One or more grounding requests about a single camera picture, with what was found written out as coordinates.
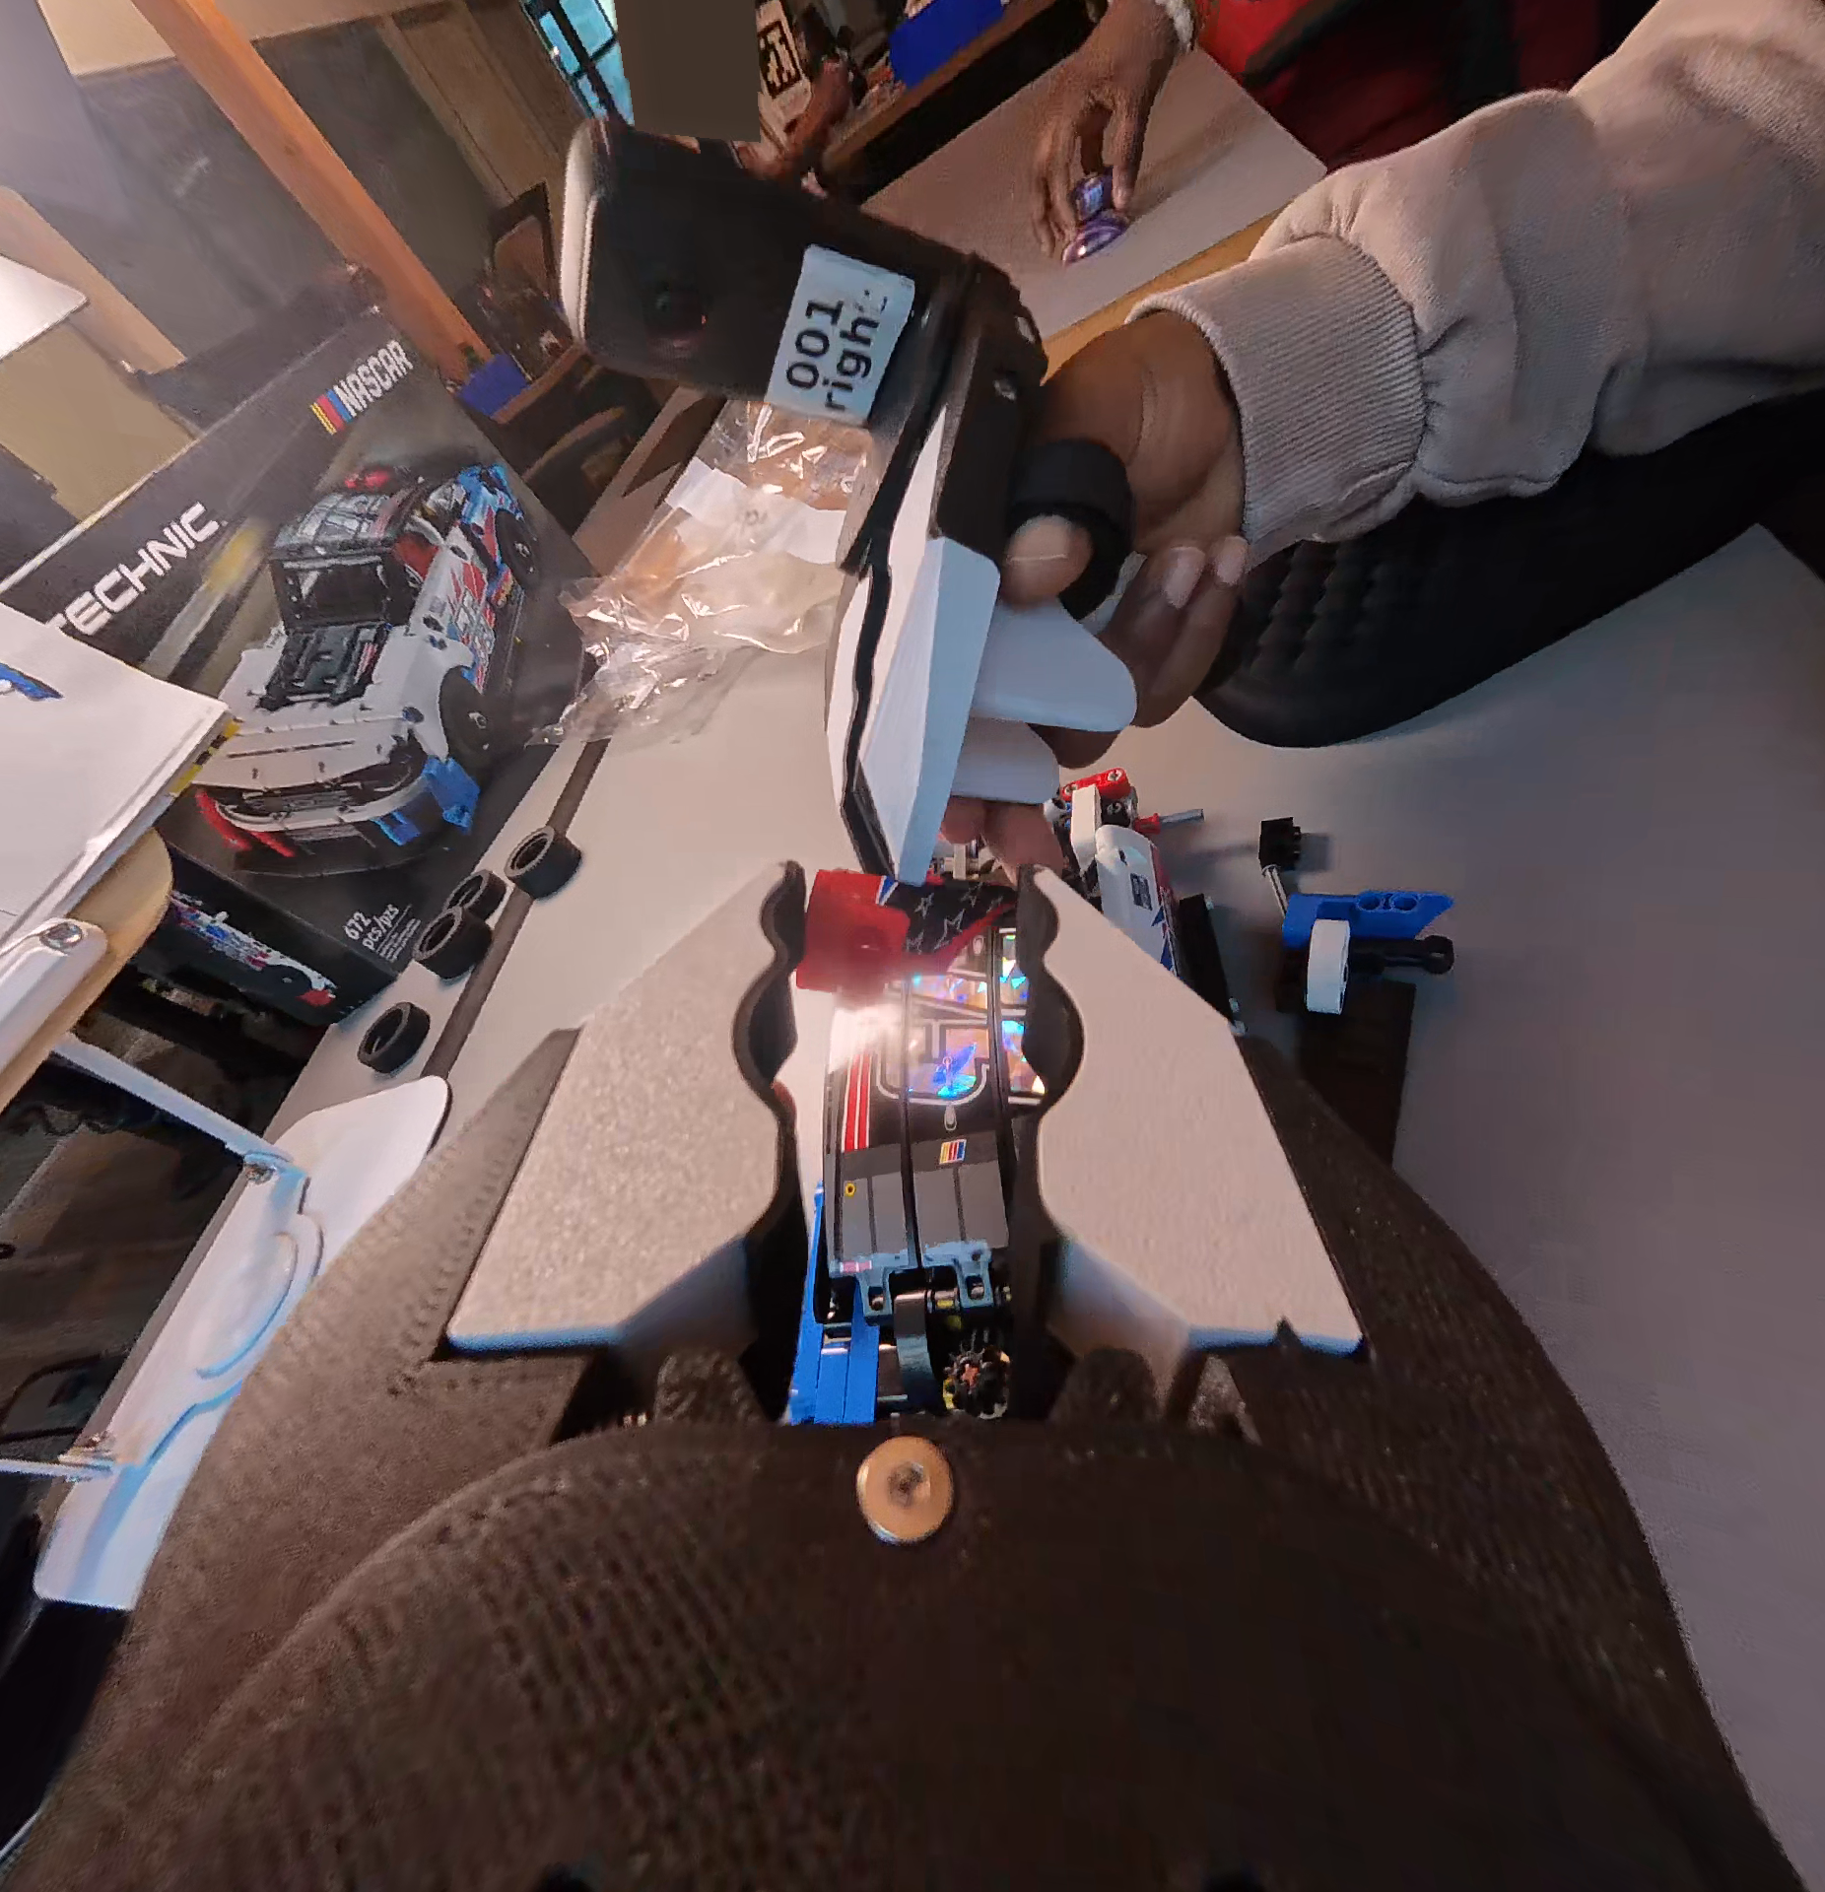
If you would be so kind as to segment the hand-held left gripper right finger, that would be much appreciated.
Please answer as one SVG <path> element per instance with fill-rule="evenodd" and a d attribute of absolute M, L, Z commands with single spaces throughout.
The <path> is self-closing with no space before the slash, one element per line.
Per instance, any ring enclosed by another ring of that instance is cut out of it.
<path fill-rule="evenodd" d="M 1020 891 L 1026 1052 L 1047 1098 L 1024 1171 L 1040 1312 L 1073 1358 L 1154 1379 L 1265 1347 L 1351 1358 L 1363 1329 L 1228 1017 L 1052 871 Z"/>

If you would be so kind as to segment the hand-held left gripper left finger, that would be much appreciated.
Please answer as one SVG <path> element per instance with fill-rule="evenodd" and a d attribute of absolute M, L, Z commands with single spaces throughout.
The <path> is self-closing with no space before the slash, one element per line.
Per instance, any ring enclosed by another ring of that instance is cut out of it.
<path fill-rule="evenodd" d="M 460 1364 L 674 1354 L 742 1363 L 783 1402 L 807 1290 L 790 977 L 807 871 L 771 861 L 569 1035 L 452 1307 Z"/>

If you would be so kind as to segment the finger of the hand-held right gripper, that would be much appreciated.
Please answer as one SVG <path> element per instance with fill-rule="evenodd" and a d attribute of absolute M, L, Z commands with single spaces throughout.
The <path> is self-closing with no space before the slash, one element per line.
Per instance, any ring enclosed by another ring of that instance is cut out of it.
<path fill-rule="evenodd" d="M 948 537 L 900 534 L 866 569 L 850 614 L 850 838 L 866 871 L 929 865 L 998 595 L 996 561 Z"/>
<path fill-rule="evenodd" d="M 956 744 L 956 544 L 935 524 L 945 474 L 935 424 L 836 610 L 826 752 L 836 812 L 864 870 L 924 870 Z"/>

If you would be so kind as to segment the red lego piece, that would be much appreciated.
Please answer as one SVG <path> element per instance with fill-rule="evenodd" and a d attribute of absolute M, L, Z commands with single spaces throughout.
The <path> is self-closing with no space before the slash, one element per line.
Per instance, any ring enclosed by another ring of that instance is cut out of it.
<path fill-rule="evenodd" d="M 909 916 L 886 876 L 821 870 L 808 886 L 807 937 L 793 972 L 800 990 L 873 1003 L 901 972 Z"/>

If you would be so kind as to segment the lego race car model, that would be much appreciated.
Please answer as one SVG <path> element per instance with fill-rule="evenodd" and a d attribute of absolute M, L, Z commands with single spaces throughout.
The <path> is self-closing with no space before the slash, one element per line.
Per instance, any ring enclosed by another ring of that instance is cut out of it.
<path fill-rule="evenodd" d="M 790 1423 L 1009 1410 L 1009 1204 L 1047 1084 L 1024 1048 L 1020 895 L 996 870 L 939 843 L 925 879 L 895 879 L 900 977 L 873 1003 L 832 997 Z"/>

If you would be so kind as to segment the person's right forearm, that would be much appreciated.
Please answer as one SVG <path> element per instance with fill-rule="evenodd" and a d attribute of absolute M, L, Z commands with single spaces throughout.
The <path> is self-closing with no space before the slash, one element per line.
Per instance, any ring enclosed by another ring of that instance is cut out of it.
<path fill-rule="evenodd" d="M 1151 311 L 1228 381 L 1256 551 L 1820 392 L 1825 4 L 1655 4 L 1573 89 L 1325 177 Z"/>

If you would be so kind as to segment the black lego panel assembly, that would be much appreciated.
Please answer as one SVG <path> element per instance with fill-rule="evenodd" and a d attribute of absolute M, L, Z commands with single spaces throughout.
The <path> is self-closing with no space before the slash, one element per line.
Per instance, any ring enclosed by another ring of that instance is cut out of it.
<path fill-rule="evenodd" d="M 1436 922 L 1451 899 L 1431 891 L 1301 891 L 1306 834 L 1291 817 L 1259 827 L 1256 861 L 1280 906 L 1273 983 L 1292 1019 L 1304 1081 L 1379 1158 L 1396 1163 L 1411 1066 L 1416 980 L 1456 963 Z"/>

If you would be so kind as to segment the lego set box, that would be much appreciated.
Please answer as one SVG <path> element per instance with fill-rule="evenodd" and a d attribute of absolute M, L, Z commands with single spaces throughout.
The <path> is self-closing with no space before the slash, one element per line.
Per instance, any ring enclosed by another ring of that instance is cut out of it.
<path fill-rule="evenodd" d="M 395 983 L 548 763 L 587 573 L 492 421 L 369 315 L 0 580 L 230 716 L 159 821 L 139 963 L 312 1028 Z"/>

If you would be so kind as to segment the person's right hand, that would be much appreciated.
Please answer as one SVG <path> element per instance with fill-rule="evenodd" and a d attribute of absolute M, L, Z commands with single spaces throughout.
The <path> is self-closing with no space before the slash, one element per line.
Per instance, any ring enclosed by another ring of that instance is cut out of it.
<path fill-rule="evenodd" d="M 1228 379 L 1196 327 L 1157 311 L 1071 356 L 1046 383 L 1035 420 L 1035 441 L 1094 441 L 1125 469 L 1140 567 L 1099 640 L 1134 678 L 1134 725 L 1160 725 L 1205 682 L 1251 562 Z M 1009 542 L 1000 595 L 1015 607 L 1062 595 L 1088 558 L 1079 525 L 1040 514 Z M 1040 807 L 954 798 L 943 836 L 977 843 L 1010 884 L 1026 870 L 1060 871 Z"/>

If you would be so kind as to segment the clear plastic bags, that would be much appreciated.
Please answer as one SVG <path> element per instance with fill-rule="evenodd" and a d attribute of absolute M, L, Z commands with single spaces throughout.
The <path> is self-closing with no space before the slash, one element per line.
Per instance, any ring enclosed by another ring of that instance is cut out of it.
<path fill-rule="evenodd" d="M 864 430 L 760 403 L 660 420 L 579 533 L 558 601 L 579 640 L 560 744 L 683 741 L 759 655 L 823 655 Z"/>

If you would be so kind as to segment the small blue bin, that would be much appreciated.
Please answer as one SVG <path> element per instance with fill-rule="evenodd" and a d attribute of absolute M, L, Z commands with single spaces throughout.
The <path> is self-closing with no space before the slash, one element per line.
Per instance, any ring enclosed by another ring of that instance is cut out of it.
<path fill-rule="evenodd" d="M 1006 2 L 907 2 L 888 38 L 894 78 L 913 89 L 990 32 Z"/>

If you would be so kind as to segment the instruction booklet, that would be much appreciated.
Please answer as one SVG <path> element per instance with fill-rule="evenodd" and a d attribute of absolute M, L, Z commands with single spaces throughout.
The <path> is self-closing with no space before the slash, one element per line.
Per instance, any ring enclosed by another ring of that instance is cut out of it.
<path fill-rule="evenodd" d="M 70 914 L 229 725 L 219 699 L 0 601 L 0 949 Z"/>

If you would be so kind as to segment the wooden support post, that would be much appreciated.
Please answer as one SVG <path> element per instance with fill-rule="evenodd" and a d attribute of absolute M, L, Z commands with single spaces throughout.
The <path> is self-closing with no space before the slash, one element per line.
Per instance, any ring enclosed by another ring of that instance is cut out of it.
<path fill-rule="evenodd" d="M 373 278 L 386 312 L 428 362 L 452 386 L 485 365 L 483 336 L 222 7 L 134 8 L 323 237 Z"/>

